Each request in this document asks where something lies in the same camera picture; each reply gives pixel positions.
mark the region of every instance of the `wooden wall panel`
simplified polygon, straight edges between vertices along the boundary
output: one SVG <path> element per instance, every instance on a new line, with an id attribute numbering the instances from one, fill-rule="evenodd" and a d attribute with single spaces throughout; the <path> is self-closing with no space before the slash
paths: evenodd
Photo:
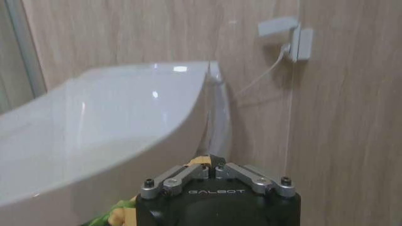
<path id="1" fill-rule="evenodd" d="M 402 1 L 301 0 L 287 172 L 303 226 L 402 225 Z"/>

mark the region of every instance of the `white cable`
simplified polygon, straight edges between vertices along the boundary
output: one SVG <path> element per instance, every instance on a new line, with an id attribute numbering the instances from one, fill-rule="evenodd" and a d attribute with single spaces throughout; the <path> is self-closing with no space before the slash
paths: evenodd
<path id="1" fill-rule="evenodd" d="M 264 73 L 260 76 L 257 76 L 257 78 L 255 78 L 251 81 L 251 83 L 239 92 L 236 92 L 236 94 L 233 95 L 233 98 L 236 98 L 251 86 L 253 86 L 255 83 L 273 70 L 273 68 L 277 66 L 280 60 L 283 59 L 284 53 L 288 52 L 288 50 L 289 50 L 289 44 L 283 45 L 280 48 L 280 53 L 279 53 L 277 59 L 276 59 L 275 63 L 272 64 L 272 66 L 264 71 Z"/>

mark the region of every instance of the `green object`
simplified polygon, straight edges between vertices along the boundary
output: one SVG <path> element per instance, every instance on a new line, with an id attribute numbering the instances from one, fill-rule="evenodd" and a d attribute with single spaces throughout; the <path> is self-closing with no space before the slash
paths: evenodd
<path id="1" fill-rule="evenodd" d="M 81 226 L 106 226 L 108 225 L 106 219 L 110 216 L 110 212 L 113 211 L 113 209 L 134 208 L 134 207 L 136 207 L 134 201 L 118 201 L 117 204 L 112 206 L 109 212 L 105 215 L 94 218 L 93 220 L 90 220 L 89 222 L 82 224 Z"/>

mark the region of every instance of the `white toilet lid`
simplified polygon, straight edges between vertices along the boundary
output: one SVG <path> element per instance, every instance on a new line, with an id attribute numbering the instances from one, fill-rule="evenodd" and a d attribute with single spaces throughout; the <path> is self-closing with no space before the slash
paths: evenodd
<path id="1" fill-rule="evenodd" d="M 94 69 L 0 116 L 0 208 L 106 170 L 165 137 L 189 113 L 205 68 Z"/>

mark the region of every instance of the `screw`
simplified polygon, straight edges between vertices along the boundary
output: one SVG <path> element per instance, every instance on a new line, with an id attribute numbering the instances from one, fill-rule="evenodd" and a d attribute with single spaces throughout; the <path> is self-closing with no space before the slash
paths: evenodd
<path id="1" fill-rule="evenodd" d="M 217 168 L 223 169 L 223 167 L 224 167 L 224 163 L 223 162 L 217 163 Z"/>
<path id="2" fill-rule="evenodd" d="M 264 178 L 259 178 L 259 179 L 256 180 L 256 182 L 264 183 L 264 182 L 265 182 L 265 179 L 264 179 Z"/>
<path id="3" fill-rule="evenodd" d="M 168 179 L 168 181 L 166 181 L 169 184 L 174 184 L 176 182 L 177 182 L 177 180 L 174 180 L 174 179 Z"/>
<path id="4" fill-rule="evenodd" d="M 146 179 L 144 182 L 144 187 L 153 187 L 153 185 L 154 185 L 153 179 Z"/>
<path id="5" fill-rule="evenodd" d="M 280 184 L 283 186 L 291 186 L 291 179 L 289 179 L 289 177 L 281 177 L 280 178 Z"/>

